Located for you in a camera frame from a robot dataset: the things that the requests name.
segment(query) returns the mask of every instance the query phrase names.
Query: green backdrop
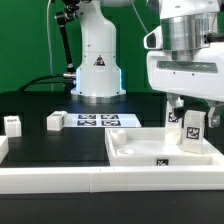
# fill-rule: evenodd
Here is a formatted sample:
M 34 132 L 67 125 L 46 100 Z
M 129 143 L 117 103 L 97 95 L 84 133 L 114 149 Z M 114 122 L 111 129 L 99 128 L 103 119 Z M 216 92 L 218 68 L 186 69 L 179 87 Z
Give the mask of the green backdrop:
M 48 0 L 1 0 L 0 15 L 0 92 L 17 90 L 28 81 L 50 75 L 46 31 Z M 159 25 L 159 18 L 146 7 L 146 0 L 136 0 L 148 31 Z M 65 56 L 59 28 L 54 15 L 63 9 L 60 0 L 51 5 L 51 35 L 54 73 L 66 71 Z M 148 92 L 145 32 L 131 6 L 103 8 L 103 14 L 117 28 L 117 64 L 122 69 L 123 85 L 128 92 Z M 81 30 L 78 19 L 67 25 L 72 57 L 76 67 L 81 63 Z M 29 90 L 50 90 L 35 86 Z

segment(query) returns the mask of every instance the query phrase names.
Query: warning label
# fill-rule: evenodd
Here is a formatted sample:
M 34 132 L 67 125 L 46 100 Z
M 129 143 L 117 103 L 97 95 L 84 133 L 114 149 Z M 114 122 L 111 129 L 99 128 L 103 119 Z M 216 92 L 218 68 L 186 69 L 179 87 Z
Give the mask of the warning label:
M 96 62 L 94 63 L 95 66 L 105 66 L 105 63 L 103 61 L 103 58 L 101 55 L 97 58 Z

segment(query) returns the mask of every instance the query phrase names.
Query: small white cube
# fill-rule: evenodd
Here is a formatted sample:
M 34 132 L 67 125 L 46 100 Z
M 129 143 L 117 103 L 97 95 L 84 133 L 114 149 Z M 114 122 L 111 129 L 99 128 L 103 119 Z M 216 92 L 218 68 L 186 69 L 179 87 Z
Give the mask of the small white cube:
M 22 135 L 21 122 L 18 116 L 4 117 L 4 126 L 7 137 L 20 137 Z
M 68 113 L 66 111 L 55 111 L 47 117 L 47 130 L 60 131 L 67 120 Z

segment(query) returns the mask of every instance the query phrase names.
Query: black tabletop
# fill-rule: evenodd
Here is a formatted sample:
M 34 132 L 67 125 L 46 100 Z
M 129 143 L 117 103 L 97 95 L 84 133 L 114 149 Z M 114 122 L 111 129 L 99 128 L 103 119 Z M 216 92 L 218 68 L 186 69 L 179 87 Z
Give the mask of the black tabletop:
M 3 117 L 18 115 L 22 137 L 9 139 L 9 153 L 0 167 L 109 166 L 104 128 L 46 130 L 46 117 L 68 113 L 136 114 L 143 127 L 163 127 L 164 94 L 129 93 L 114 104 L 91 105 L 61 92 L 8 92 L 0 95 Z M 185 97 L 185 108 L 208 111 Z M 224 152 L 223 127 L 205 129 L 205 137 Z M 0 223 L 223 223 L 224 191 L 108 192 L 78 194 L 0 195 Z

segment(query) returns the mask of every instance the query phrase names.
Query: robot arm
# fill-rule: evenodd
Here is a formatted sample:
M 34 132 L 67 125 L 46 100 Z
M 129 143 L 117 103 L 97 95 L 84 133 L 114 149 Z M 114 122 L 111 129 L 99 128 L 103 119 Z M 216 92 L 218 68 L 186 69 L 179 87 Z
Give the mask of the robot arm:
M 121 70 L 116 64 L 116 28 L 101 12 L 101 6 L 120 7 L 134 0 L 62 0 L 63 12 L 56 19 L 62 34 L 67 59 L 67 74 L 74 74 L 71 90 L 74 100 L 109 103 L 124 98 Z M 80 20 L 82 31 L 82 64 L 75 69 L 70 54 L 65 24 Z
M 204 98 L 211 107 L 209 125 L 219 125 L 224 109 L 224 36 L 218 17 L 222 0 L 149 0 L 157 9 L 161 26 L 144 39 L 149 82 L 167 92 L 173 109 L 180 95 Z

